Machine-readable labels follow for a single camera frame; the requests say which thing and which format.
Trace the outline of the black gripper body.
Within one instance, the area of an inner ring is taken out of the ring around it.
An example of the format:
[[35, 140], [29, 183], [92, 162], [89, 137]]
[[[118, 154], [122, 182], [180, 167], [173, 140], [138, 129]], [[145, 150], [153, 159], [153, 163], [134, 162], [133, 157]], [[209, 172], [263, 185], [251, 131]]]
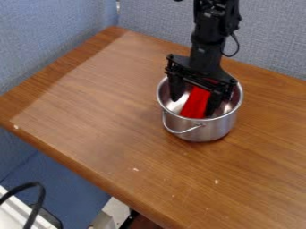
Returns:
[[232, 93], [236, 79], [221, 69], [224, 42], [217, 44], [199, 44], [191, 46], [189, 56], [169, 54], [165, 57], [165, 76], [178, 75], [186, 84], [196, 86], [209, 93], [225, 90]]

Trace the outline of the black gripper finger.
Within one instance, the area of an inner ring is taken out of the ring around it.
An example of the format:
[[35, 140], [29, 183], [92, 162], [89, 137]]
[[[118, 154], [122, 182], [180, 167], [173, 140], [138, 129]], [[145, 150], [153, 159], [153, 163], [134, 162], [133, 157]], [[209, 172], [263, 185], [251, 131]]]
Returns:
[[228, 100], [231, 93], [225, 90], [213, 90], [209, 94], [208, 103], [205, 107], [205, 116], [212, 116], [215, 110], [220, 107], [223, 100]]
[[169, 88], [169, 97], [173, 102], [181, 98], [185, 91], [185, 83], [182, 78], [176, 74], [168, 74], [168, 88]]

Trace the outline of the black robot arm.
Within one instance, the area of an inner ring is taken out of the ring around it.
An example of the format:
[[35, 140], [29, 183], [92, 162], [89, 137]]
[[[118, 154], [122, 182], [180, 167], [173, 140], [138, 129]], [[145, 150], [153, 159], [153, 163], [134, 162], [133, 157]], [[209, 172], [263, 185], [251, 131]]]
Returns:
[[220, 68], [227, 37], [236, 40], [241, 16], [239, 0], [193, 0], [195, 29], [191, 34], [189, 56], [169, 54], [164, 73], [168, 79], [169, 98], [181, 98], [186, 85], [191, 86], [180, 115], [201, 119], [212, 116], [223, 101], [232, 96], [237, 80]]

